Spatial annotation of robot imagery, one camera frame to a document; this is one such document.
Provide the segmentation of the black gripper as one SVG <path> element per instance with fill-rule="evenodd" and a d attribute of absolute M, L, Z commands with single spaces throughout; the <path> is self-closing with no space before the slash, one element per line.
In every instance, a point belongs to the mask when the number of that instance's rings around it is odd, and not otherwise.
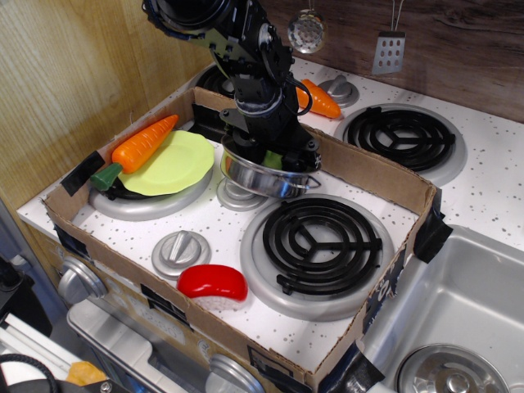
<path fill-rule="evenodd" d="M 267 150 L 282 156 L 282 170 L 313 172 L 321 168 L 318 141 L 294 115 L 249 117 L 238 109 L 220 112 L 226 135 L 233 138 L 238 155 L 261 164 Z"/>

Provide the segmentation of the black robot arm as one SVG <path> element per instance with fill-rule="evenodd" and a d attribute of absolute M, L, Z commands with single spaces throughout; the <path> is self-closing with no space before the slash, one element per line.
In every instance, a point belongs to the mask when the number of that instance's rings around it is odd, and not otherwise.
<path fill-rule="evenodd" d="M 145 1 L 148 20 L 165 35 L 207 49 L 233 85 L 235 107 L 221 120 L 237 154 L 256 164 L 269 152 L 288 172 L 317 170 L 318 142 L 300 124 L 313 99 L 291 72 L 292 49 L 257 1 Z"/>

